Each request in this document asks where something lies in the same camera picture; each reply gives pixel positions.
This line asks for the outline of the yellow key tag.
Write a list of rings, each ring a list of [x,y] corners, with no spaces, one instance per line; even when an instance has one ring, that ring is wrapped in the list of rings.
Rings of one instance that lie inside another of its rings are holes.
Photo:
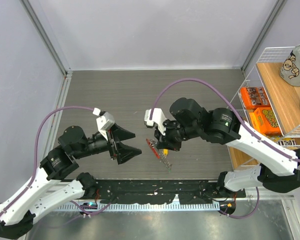
[[[164,154],[165,156],[168,155],[168,152],[169,152],[169,151],[168,151],[167,149],[164,149],[164,150],[163,150],[163,154]]]

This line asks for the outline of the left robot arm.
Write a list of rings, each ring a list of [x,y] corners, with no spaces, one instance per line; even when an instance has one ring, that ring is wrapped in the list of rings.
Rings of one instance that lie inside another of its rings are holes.
[[[79,168],[79,159],[109,152],[110,158],[123,164],[141,155],[142,150],[123,144],[135,134],[114,124],[106,131],[86,137],[80,126],[70,126],[58,138],[58,146],[40,162],[35,177],[5,202],[0,203],[0,238],[16,240],[28,233],[41,218],[57,207],[97,194],[97,181],[88,172],[80,173],[65,187],[49,195],[46,192]]]

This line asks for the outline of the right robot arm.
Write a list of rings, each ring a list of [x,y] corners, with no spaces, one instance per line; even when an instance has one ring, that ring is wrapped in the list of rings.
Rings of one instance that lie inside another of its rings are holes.
[[[274,143],[253,129],[228,108],[207,111],[194,99],[181,97],[169,109],[174,120],[162,109],[147,109],[144,124],[154,129],[156,147],[179,151],[182,142],[201,138],[208,143],[237,149],[259,162],[241,171],[219,174],[216,191],[231,197],[245,188],[264,187],[275,193],[288,193],[300,187],[300,149],[290,150]]]

